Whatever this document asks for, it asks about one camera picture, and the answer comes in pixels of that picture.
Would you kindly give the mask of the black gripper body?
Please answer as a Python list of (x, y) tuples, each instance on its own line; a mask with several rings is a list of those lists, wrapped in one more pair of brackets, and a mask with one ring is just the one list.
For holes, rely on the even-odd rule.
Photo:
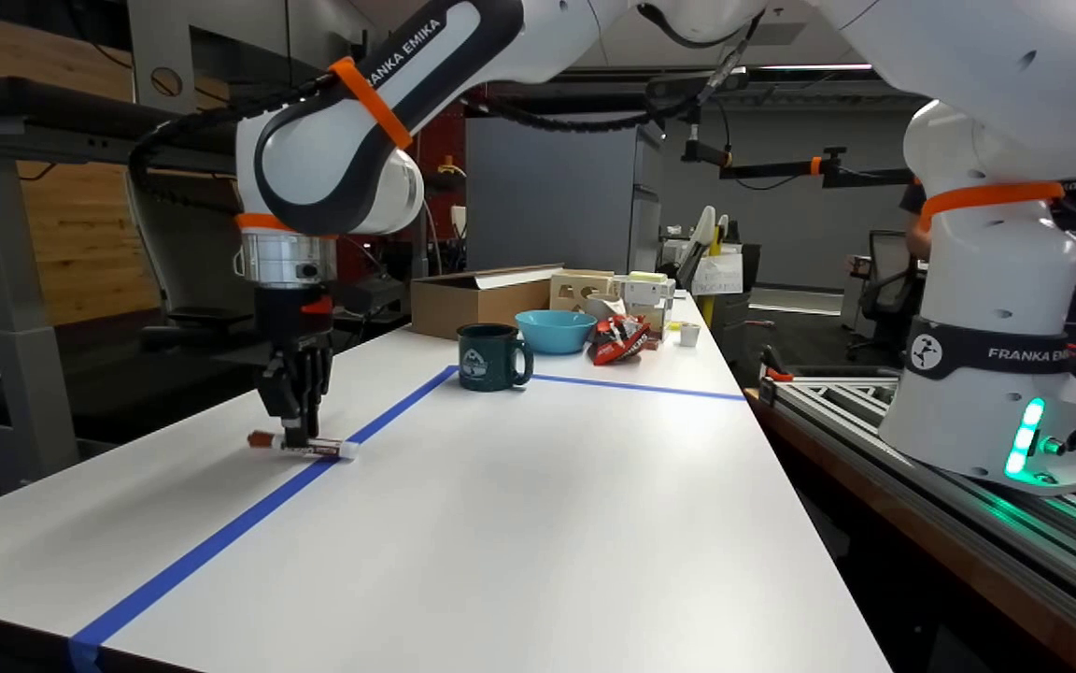
[(293, 389), (323, 389), (332, 358), (332, 294), (314, 290), (260, 290), (258, 331), (270, 341), (270, 378)]

